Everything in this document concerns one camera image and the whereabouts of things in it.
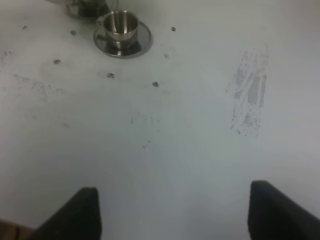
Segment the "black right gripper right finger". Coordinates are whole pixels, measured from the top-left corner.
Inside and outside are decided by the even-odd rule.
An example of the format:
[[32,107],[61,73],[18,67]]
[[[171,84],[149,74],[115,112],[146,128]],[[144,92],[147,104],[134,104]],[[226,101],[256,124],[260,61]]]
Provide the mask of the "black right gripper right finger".
[[252,240],[320,238],[320,219],[265,180],[250,185],[247,226]]

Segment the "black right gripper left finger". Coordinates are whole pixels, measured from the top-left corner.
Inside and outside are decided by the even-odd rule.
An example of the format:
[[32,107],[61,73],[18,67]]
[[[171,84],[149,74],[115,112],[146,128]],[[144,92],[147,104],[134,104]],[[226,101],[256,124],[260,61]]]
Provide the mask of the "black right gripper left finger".
[[99,191],[83,187],[28,239],[100,240],[101,236]]

